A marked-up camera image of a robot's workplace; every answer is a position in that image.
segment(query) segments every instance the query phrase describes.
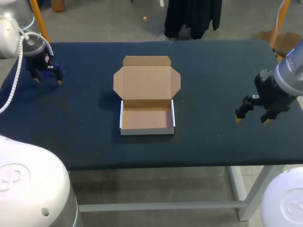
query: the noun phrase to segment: box flap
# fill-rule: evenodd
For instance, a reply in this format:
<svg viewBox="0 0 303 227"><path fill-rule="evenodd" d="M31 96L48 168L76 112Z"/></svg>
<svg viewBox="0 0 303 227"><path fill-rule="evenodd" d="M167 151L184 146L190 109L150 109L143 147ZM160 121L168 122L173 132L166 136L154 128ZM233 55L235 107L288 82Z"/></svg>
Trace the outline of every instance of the box flap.
<svg viewBox="0 0 303 227"><path fill-rule="evenodd" d="M123 98L123 67L114 74L114 91Z"/></svg>
<svg viewBox="0 0 303 227"><path fill-rule="evenodd" d="M123 66L169 66L171 65L171 60L168 56L126 56L123 60Z"/></svg>
<svg viewBox="0 0 303 227"><path fill-rule="evenodd" d="M180 74L168 56L126 56L114 74L114 91L124 100L171 100L180 90Z"/></svg>
<svg viewBox="0 0 303 227"><path fill-rule="evenodd" d="M170 66L124 66L123 99L171 99Z"/></svg>
<svg viewBox="0 0 303 227"><path fill-rule="evenodd" d="M181 89L181 76L180 73L171 68L171 97Z"/></svg>

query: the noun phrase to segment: cardboard piece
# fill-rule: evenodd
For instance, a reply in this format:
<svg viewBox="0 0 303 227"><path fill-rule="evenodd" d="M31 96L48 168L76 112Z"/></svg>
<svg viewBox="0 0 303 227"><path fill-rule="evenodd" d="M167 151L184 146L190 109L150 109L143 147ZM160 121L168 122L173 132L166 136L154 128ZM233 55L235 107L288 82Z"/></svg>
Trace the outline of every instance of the cardboard piece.
<svg viewBox="0 0 303 227"><path fill-rule="evenodd" d="M114 91L122 98L121 135L174 134L172 98L181 88L180 74L168 56L126 56L114 74Z"/></svg>

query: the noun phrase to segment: black cloth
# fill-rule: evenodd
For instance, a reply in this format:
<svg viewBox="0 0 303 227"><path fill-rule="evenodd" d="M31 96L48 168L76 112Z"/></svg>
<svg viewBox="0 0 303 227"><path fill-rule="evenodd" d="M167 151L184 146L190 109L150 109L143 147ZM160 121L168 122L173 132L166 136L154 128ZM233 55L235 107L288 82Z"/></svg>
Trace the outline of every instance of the black cloth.
<svg viewBox="0 0 303 227"><path fill-rule="evenodd" d="M218 29L221 8L222 0L169 0L164 34L169 38L175 38L183 24L186 24L191 28L190 37L201 39L211 20L213 29Z"/></svg>
<svg viewBox="0 0 303 227"><path fill-rule="evenodd" d="M37 84L23 67L15 96L0 114L0 134L52 151L68 169L303 163L303 113L297 101L267 124L261 124L265 110L258 107L241 123L235 121L242 99L257 92L256 74L277 65L263 41L52 47L65 72L61 86L49 77ZM174 135L120 135L121 99L113 91L113 74L126 55L168 55L181 74ZM0 90L1 106L15 71L16 66Z"/></svg>

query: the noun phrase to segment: gray concrete floor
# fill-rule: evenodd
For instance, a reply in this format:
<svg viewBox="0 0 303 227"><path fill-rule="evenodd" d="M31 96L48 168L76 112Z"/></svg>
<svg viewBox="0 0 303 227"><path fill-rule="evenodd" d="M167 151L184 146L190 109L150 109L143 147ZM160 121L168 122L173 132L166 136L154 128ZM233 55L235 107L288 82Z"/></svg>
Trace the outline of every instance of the gray concrete floor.
<svg viewBox="0 0 303 227"><path fill-rule="evenodd" d="M273 28L282 0L223 0L221 25L203 39L251 39ZM163 32L168 0L68 0L67 11L43 11L52 42L153 41ZM282 31L303 35L303 4L293 0ZM188 30L181 32L188 37ZM0 61L0 83L14 60ZM241 168L247 190L261 166ZM224 167L128 169L72 172L79 204L230 200ZM165 210L82 214L84 227L175 226L260 227L260 211L239 222L236 210Z"/></svg>

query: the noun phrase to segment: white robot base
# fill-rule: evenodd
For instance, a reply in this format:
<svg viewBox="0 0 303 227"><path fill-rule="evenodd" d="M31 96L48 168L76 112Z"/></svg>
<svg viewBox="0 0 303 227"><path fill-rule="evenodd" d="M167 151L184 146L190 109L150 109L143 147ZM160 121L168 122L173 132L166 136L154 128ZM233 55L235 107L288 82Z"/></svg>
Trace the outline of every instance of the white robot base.
<svg viewBox="0 0 303 227"><path fill-rule="evenodd" d="M303 227L303 167L278 175L261 203L264 227Z"/></svg>
<svg viewBox="0 0 303 227"><path fill-rule="evenodd" d="M69 174L50 151L0 136L0 226L82 227Z"/></svg>

